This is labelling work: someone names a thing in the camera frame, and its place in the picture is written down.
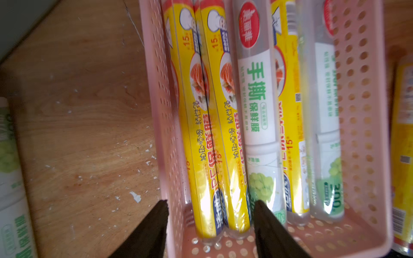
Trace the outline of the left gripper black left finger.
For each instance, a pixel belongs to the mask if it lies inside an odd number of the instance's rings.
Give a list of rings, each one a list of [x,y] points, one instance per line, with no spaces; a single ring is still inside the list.
[[[160,200],[111,258],[162,258],[165,252],[168,204]]]

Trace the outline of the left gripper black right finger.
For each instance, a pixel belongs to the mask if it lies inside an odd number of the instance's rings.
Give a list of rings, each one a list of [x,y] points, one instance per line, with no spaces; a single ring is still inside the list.
[[[255,202],[253,220],[258,257],[310,257],[261,200]]]

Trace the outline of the silver foil wrap roll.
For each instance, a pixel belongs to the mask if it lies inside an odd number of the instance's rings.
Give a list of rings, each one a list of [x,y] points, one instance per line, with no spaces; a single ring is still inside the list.
[[[287,223],[269,1],[233,1],[249,195]]]

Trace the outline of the silver green wrap roll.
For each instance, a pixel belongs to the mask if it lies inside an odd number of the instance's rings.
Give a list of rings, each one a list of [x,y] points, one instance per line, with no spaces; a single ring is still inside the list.
[[[1,97],[1,257],[37,256],[12,116]]]

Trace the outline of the yellow orange wrap roll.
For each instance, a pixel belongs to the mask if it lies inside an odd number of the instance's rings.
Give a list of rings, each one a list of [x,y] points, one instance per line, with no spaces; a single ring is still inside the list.
[[[413,56],[395,71],[390,157],[393,204],[393,250],[413,256]]]

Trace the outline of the green white wrap roll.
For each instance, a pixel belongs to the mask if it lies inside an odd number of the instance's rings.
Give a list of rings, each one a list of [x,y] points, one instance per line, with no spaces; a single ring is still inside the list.
[[[310,213],[319,220],[340,221],[344,194],[333,3],[296,4]]]

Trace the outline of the pink plastic basket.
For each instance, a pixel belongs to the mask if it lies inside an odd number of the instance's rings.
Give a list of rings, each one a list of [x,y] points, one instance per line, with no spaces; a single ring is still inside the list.
[[[161,197],[169,209],[167,256],[254,258],[254,236],[223,237],[218,247],[196,236],[161,3],[140,1],[140,12]],[[384,4],[334,1],[332,13],[345,216],[337,223],[312,219],[290,232],[313,258],[378,258],[393,242]]]

